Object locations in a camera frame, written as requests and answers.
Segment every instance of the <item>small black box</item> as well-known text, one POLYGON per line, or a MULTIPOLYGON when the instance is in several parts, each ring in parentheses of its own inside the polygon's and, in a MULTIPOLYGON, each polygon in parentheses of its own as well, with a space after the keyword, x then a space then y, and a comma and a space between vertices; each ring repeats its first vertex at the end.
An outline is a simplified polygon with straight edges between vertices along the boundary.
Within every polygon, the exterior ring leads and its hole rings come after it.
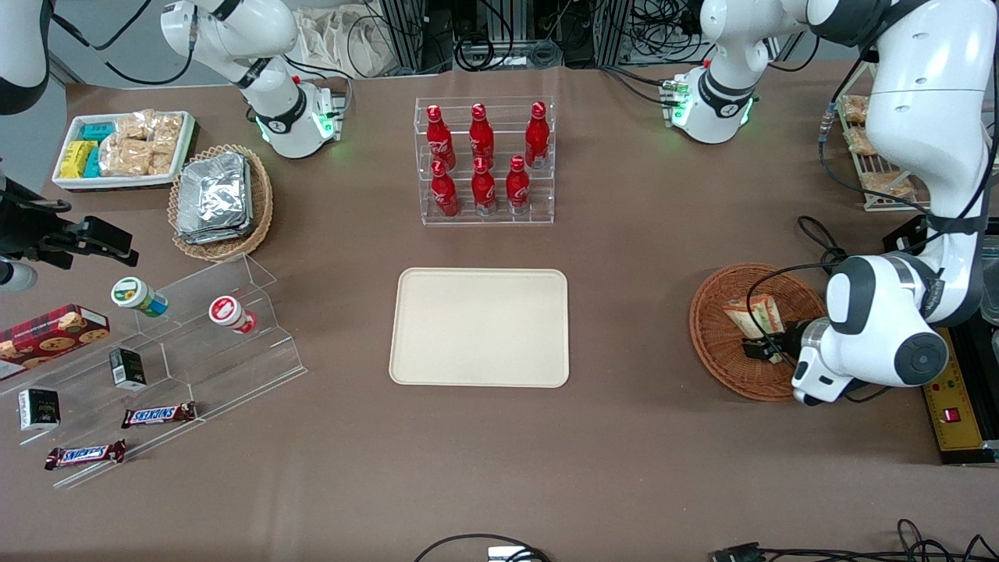
POLYGON ((54 390, 27 388, 17 395, 21 430, 55 429, 59 426, 59 394, 54 390))
POLYGON ((142 357, 138 353, 118 347, 108 357, 111 360, 115 386, 132 391, 146 388, 146 373, 142 369, 142 357))

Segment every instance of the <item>snickers bar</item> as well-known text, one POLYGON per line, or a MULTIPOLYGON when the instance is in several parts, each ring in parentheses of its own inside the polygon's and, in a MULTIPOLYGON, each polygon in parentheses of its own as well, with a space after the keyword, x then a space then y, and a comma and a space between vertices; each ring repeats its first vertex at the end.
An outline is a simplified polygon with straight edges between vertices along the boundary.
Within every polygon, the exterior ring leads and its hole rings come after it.
POLYGON ((45 470, 56 470, 87 464, 90 462, 125 460, 125 440, 117 441, 111 445, 101 445, 98 447, 83 447, 81 449, 63 449, 56 447, 45 459, 45 470))
POLYGON ((122 429, 128 429, 133 425, 190 421, 196 417, 198 417, 198 412, 195 409, 194 402, 185 402, 173 406, 160 406, 158 408, 146 408, 145 410, 125 410, 125 421, 122 422, 122 429))

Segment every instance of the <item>white bag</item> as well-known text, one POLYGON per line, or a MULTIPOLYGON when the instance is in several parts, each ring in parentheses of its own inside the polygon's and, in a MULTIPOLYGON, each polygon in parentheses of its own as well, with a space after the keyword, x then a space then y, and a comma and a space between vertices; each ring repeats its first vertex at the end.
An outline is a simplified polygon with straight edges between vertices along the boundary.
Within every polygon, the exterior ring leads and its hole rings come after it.
POLYGON ((305 59, 302 62, 336 68, 358 78, 380 76, 394 68, 397 61, 390 43, 389 26, 381 17, 379 4, 375 2, 369 6, 370 10, 364 4, 299 7, 295 20, 305 59), (373 12, 379 15, 372 17, 373 12))

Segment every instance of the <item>plastic tray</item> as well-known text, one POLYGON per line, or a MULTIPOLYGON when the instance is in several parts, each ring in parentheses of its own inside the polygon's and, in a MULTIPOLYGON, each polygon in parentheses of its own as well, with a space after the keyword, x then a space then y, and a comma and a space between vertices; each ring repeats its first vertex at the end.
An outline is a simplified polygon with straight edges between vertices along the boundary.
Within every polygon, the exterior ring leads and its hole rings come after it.
POLYGON ((80 129, 84 125, 91 123, 107 123, 119 117, 129 115, 128 113, 106 113, 104 115, 81 115, 74 117, 66 131, 66 138, 63 139, 62 147, 59 149, 59 158, 56 160, 55 169, 52 170, 52 183, 65 189, 66 191, 106 191, 106 190, 127 190, 127 189, 150 189, 155 187, 170 187, 170 183, 181 173, 184 161, 187 159, 188 148, 191 146, 191 137, 194 136, 195 119, 187 111, 159 111, 167 115, 181 115, 184 123, 181 125, 181 135, 174 148, 174 161, 170 165, 170 172, 155 176, 137 177, 100 177, 100 178, 61 178, 59 177, 59 165, 66 157, 66 148, 69 143, 80 139, 80 129))
POLYGON ((568 379, 568 284, 554 269, 412 268, 389 361, 399 384, 555 388, 568 379))

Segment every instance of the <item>snickers logo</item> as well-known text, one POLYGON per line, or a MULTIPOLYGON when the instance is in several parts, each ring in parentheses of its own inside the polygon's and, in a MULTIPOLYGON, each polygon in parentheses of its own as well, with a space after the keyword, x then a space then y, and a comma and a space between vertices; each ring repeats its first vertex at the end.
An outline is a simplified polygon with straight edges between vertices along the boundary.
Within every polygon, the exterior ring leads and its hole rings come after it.
POLYGON ((63 462, 78 462, 92 459, 99 459, 108 450, 107 445, 101 447, 85 447, 83 449, 70 449, 63 454, 63 462))
POLYGON ((132 423, 169 420, 170 418, 174 417, 174 412, 176 411, 177 411, 177 406, 169 406, 166 408, 152 408, 150 410, 139 410, 135 414, 132 414, 132 423))

